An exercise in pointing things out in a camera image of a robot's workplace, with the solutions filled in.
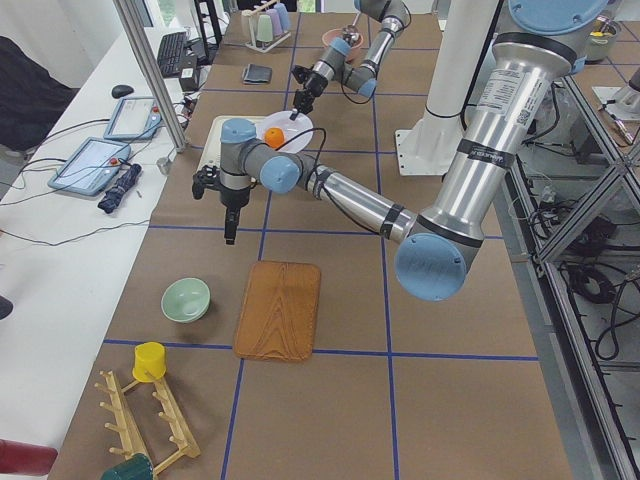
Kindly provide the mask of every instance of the red can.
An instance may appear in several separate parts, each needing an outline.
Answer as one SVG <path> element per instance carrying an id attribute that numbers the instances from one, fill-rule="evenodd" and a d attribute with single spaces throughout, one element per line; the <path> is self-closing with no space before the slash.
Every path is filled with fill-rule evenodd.
<path id="1" fill-rule="evenodd" d="M 57 456 L 55 448 L 0 439 L 0 473 L 47 475 Z"/>

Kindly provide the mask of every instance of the orange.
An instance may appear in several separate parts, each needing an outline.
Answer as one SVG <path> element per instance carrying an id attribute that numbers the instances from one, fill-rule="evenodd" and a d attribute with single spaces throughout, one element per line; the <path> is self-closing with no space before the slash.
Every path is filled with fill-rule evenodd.
<path id="1" fill-rule="evenodd" d="M 284 143 L 284 132 L 281 128 L 271 127 L 265 132 L 264 141 L 271 148 L 281 147 Z"/>

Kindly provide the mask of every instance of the wooden cutting board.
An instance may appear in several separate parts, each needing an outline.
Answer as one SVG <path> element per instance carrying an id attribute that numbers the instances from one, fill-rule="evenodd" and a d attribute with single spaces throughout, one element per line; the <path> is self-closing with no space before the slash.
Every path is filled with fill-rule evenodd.
<path id="1" fill-rule="evenodd" d="M 249 275 L 233 351 L 241 358 L 300 362 L 311 356 L 320 269 L 256 262 Z"/>

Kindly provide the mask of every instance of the light green bowl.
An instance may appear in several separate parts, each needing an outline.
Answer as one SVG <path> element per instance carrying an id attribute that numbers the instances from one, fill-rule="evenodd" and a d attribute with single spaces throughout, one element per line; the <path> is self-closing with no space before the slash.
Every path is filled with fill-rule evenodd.
<path id="1" fill-rule="evenodd" d="M 199 278 L 182 278 L 172 283 L 162 295 L 162 313 L 174 322 L 195 322 L 205 314 L 210 300 L 206 283 Z"/>

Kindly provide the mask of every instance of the white table surface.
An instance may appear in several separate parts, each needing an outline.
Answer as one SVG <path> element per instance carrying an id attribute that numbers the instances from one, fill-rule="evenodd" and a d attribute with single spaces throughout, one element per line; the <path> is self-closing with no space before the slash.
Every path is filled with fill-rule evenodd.
<path id="1" fill-rule="evenodd" d="M 152 48 L 170 30 L 148 30 Z M 111 116 L 116 84 L 150 95 L 123 33 L 52 129 Z M 182 99 L 177 79 L 167 79 L 174 102 Z M 68 158 L 88 136 L 102 137 L 106 123 L 78 128 L 43 145 L 34 159 Z M 135 153 L 146 143 L 134 143 Z M 156 166 L 175 156 L 166 128 L 133 161 L 142 165 L 137 185 L 111 215 L 97 208 L 102 194 L 78 197 L 51 191 L 53 171 L 26 173 L 25 188 L 10 189 L 0 203 L 0 228 L 24 237 L 57 242 L 126 222 L 148 220 L 166 177 Z M 58 167 L 38 162 L 32 168 Z M 23 186 L 18 178 L 15 186 Z M 14 310 L 0 320 L 0 438 L 59 449 L 111 317 L 147 230 L 128 226 L 58 247 L 0 235 L 0 295 Z M 33 477 L 0 475 L 17 480 Z"/>

